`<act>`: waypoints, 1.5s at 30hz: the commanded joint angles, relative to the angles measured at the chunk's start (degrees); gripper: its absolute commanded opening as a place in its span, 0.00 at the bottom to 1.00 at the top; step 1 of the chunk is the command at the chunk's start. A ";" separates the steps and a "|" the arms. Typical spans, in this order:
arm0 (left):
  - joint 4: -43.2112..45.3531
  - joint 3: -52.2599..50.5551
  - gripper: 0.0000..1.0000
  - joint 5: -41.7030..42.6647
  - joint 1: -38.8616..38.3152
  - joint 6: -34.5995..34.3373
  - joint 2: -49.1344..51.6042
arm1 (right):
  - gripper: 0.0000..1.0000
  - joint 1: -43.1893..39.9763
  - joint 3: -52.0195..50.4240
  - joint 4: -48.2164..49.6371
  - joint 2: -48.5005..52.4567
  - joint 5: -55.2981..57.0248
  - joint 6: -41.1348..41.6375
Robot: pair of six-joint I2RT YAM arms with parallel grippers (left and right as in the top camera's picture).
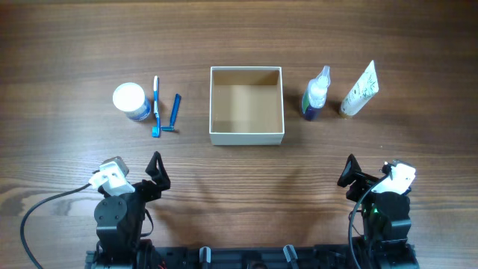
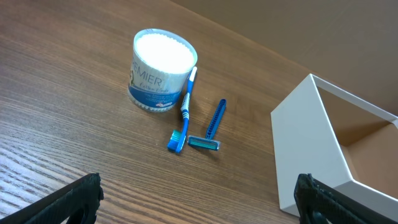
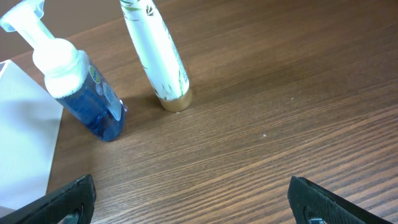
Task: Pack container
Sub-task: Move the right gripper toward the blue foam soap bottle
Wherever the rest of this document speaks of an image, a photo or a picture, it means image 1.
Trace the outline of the dark blue spray bottle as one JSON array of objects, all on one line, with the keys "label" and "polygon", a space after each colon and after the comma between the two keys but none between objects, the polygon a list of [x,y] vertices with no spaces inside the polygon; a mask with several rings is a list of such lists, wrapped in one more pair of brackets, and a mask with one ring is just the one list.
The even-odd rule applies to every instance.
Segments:
[{"label": "dark blue spray bottle", "polygon": [[326,103],[330,84],[330,66],[324,66],[320,74],[309,81],[301,101],[301,112],[306,120],[312,121],[318,117]]}]

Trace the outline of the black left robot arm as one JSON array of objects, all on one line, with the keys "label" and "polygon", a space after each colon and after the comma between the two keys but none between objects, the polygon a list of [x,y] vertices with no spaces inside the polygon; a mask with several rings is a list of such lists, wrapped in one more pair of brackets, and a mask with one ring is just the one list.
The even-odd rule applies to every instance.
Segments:
[{"label": "black left robot arm", "polygon": [[150,219],[148,202],[161,198],[171,181],[161,154],[154,152],[145,172],[150,180],[134,184],[126,180],[129,173],[119,157],[104,161],[89,183],[104,199],[96,206],[94,218],[99,238],[96,249],[87,253],[86,268],[165,268],[149,233],[143,233],[143,221]]}]

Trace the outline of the white cream tube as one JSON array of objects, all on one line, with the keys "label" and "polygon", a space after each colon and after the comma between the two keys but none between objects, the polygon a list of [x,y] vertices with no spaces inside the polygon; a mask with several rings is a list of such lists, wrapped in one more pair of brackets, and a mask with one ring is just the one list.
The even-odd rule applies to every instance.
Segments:
[{"label": "white cream tube", "polygon": [[378,92],[379,83],[372,60],[342,101],[339,114],[344,118],[355,116]]}]

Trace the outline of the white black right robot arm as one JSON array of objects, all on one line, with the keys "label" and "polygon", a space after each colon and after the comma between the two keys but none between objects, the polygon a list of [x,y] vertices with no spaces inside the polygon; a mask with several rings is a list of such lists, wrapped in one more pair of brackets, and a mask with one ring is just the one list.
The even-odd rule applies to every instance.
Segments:
[{"label": "white black right robot arm", "polygon": [[400,160],[385,162],[378,178],[364,173],[349,155],[337,185],[355,203],[349,215],[347,263],[352,268],[419,268],[408,243],[411,184],[416,169]]}]

